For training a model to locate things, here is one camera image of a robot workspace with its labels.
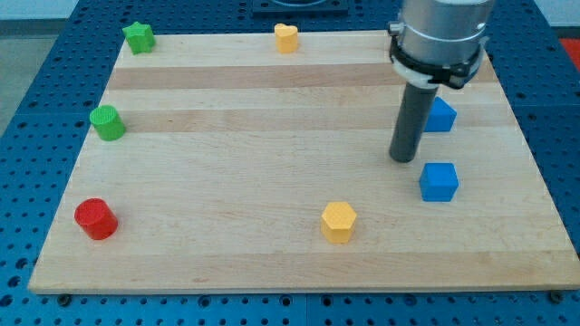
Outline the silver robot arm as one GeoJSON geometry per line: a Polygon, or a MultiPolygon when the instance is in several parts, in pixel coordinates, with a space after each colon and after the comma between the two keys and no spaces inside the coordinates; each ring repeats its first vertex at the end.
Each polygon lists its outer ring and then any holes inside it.
{"type": "Polygon", "coordinates": [[[493,0],[405,0],[388,23],[389,57],[406,81],[389,154],[415,158],[441,85],[462,89],[477,74],[493,0]]]}

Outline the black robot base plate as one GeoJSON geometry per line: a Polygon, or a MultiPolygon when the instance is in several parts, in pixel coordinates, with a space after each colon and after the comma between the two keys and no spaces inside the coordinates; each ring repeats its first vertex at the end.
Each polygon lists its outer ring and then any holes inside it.
{"type": "Polygon", "coordinates": [[[348,0],[252,0],[256,17],[286,14],[347,14],[348,0]]]}

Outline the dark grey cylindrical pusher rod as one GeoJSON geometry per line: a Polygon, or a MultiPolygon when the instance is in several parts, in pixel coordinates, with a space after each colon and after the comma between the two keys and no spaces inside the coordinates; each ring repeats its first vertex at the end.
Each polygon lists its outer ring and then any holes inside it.
{"type": "Polygon", "coordinates": [[[414,160],[437,91],[438,87],[421,88],[406,83],[389,148],[393,160],[401,163],[414,160]]]}

